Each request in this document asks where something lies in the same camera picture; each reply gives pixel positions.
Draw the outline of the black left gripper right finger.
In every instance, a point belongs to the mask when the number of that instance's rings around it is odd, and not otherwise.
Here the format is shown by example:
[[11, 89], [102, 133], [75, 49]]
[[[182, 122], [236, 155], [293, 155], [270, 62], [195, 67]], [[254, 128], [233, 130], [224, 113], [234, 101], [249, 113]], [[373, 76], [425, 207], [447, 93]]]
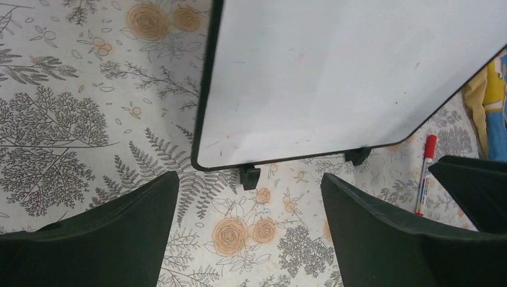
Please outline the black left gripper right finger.
[[320, 189], [345, 286], [506, 285], [506, 236], [417, 216], [331, 173]]

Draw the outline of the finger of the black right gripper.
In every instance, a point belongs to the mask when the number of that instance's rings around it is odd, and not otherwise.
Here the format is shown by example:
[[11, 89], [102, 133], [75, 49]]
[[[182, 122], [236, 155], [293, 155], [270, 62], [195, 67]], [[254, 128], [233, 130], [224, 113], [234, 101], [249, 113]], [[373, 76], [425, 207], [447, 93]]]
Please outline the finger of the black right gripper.
[[480, 232], [506, 233], [506, 163], [446, 155], [429, 168]]

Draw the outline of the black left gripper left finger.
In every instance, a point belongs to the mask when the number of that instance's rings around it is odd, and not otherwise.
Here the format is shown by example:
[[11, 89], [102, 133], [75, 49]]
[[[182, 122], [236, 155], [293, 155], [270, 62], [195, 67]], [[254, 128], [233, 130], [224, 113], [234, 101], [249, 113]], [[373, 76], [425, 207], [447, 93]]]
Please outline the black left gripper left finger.
[[155, 286], [178, 198], [166, 172], [81, 214], [1, 236], [2, 286]]

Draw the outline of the small black-framed whiteboard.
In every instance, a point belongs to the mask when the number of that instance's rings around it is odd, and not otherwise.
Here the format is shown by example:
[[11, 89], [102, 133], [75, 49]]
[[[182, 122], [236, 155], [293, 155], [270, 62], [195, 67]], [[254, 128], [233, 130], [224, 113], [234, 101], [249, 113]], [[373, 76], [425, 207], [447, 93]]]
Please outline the small black-framed whiteboard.
[[213, 1], [191, 164], [398, 144], [505, 46], [505, 1]]

